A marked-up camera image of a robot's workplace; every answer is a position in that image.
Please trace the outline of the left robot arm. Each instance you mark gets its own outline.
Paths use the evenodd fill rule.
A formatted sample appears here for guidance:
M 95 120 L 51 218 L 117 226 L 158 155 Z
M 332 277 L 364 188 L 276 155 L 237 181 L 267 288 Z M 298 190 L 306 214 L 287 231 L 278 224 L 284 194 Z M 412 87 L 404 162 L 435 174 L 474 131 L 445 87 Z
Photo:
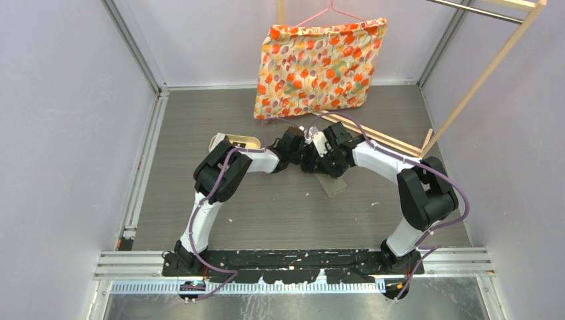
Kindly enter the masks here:
M 289 164 L 300 163 L 304 143 L 303 127 L 290 126 L 272 145 L 261 147 L 259 140 L 242 135 L 217 133 L 209 154 L 197 166 L 195 202 L 185 232 L 175 244 L 179 267 L 189 276 L 198 275 L 205 265 L 203 252 L 222 205 L 238 189 L 247 173 L 278 173 Z

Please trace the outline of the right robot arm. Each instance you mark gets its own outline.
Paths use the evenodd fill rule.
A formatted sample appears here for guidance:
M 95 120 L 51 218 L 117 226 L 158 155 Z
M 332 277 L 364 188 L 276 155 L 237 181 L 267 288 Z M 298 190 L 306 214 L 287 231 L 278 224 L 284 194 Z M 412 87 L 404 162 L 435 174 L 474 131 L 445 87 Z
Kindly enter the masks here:
M 398 188 L 402 220 L 380 245 L 378 260 L 388 273 L 398 273 L 413 258 L 425 232 L 458 209 L 453 186 L 442 162 L 403 157 L 364 135 L 353 137 L 342 123 L 306 132 L 316 168 L 333 178 L 351 167 L 368 169 Z

